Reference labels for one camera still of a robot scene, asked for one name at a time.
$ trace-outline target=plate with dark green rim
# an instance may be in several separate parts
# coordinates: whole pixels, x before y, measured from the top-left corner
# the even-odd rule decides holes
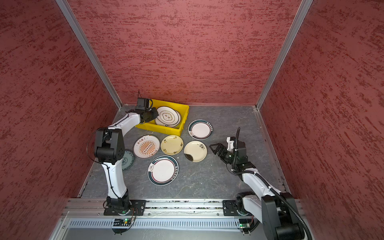
[[[153,184],[164,186],[175,180],[178,172],[179,165],[176,159],[164,155],[151,162],[148,167],[148,178]]]
[[[188,126],[189,135],[197,140],[209,138],[213,130],[212,124],[204,119],[194,120]]]
[[[121,159],[121,168],[122,170],[127,170],[133,165],[133,161],[135,160],[135,156],[130,150],[125,150],[124,156]]]

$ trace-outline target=red wall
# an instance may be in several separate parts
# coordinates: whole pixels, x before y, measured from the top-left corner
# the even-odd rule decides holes
[[[255,104],[301,0],[68,0],[124,103]]]
[[[2,1],[0,22],[0,239],[44,240],[116,105],[55,1]]]
[[[317,240],[383,239],[383,80],[383,1],[313,1],[262,116]]]

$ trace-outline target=metal corner post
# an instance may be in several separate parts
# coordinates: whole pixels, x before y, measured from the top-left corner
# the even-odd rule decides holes
[[[281,47],[281,50],[279,52],[279,55],[277,56],[277,59],[275,61],[275,64],[271,70],[271,74],[269,75],[263,91],[260,94],[260,97],[256,103],[256,109],[260,110],[261,106],[264,103],[264,100],[269,92],[269,89],[271,88],[273,82],[275,81],[276,75],[280,70],[281,65],[284,62],[284,59],[291,48],[291,45],[293,43],[293,40],[296,37],[297,32],[300,29],[301,24],[303,23],[303,20],[305,16],[307,15],[307,12],[312,4],[313,0],[303,0],[299,6],[299,9],[297,10],[296,16],[293,19],[292,25],[288,31],[288,34],[285,38],[285,41],[283,43],[283,46]]]
[[[76,37],[80,41],[81,45],[83,46],[84,51],[86,52],[89,59],[91,60],[93,66],[95,67],[97,73],[99,74],[109,94],[113,98],[113,101],[115,101],[117,107],[120,109],[123,104],[115,88],[113,87],[111,81],[109,80],[107,73],[104,71],[103,66],[101,65],[99,59],[97,58],[96,53],[93,51],[87,37],[85,36],[83,30],[81,29],[80,24],[77,21],[75,15],[73,14],[67,0],[56,0],[56,3],[59,5],[62,13],[64,14],[65,18],[70,24],[73,32],[75,33]]]

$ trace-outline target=plate with orange sunburst pattern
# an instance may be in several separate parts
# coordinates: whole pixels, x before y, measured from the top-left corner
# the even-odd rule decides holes
[[[138,158],[147,159],[155,156],[159,149],[159,139],[153,135],[145,135],[135,142],[133,153]]]

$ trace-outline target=yellow plate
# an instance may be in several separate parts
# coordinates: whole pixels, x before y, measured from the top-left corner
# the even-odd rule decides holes
[[[169,135],[161,141],[160,146],[163,153],[168,155],[175,155],[183,149],[184,142],[179,136]]]

